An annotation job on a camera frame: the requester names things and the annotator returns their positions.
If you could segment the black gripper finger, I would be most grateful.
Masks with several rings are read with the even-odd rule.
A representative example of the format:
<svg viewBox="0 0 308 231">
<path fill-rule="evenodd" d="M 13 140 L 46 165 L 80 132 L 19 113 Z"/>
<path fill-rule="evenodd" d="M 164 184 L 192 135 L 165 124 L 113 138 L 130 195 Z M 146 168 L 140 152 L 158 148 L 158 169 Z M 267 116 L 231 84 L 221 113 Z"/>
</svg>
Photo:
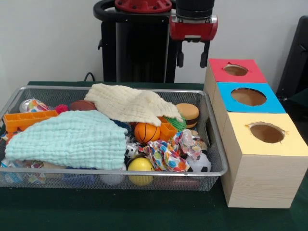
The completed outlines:
<svg viewBox="0 0 308 231">
<path fill-rule="evenodd" d="M 204 50 L 201 54 L 200 67 L 207 67 L 208 53 L 209 53 L 210 41 L 204 41 Z"/>
<path fill-rule="evenodd" d="M 184 54 L 182 52 L 182 41 L 178 41 L 178 46 L 177 46 L 177 66 L 179 68 L 183 67 L 184 63 Z"/>
</svg>

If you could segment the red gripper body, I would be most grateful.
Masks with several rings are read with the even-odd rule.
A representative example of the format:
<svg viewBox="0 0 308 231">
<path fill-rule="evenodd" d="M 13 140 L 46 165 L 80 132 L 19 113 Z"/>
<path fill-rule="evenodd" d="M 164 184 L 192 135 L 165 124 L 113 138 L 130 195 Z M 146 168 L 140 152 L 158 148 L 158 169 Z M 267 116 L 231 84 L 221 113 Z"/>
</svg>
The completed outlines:
<svg viewBox="0 0 308 231">
<path fill-rule="evenodd" d="M 170 36 L 175 41 L 211 41 L 214 39 L 217 29 L 218 17 L 216 15 L 202 20 L 183 19 L 176 15 L 169 19 Z"/>
</svg>

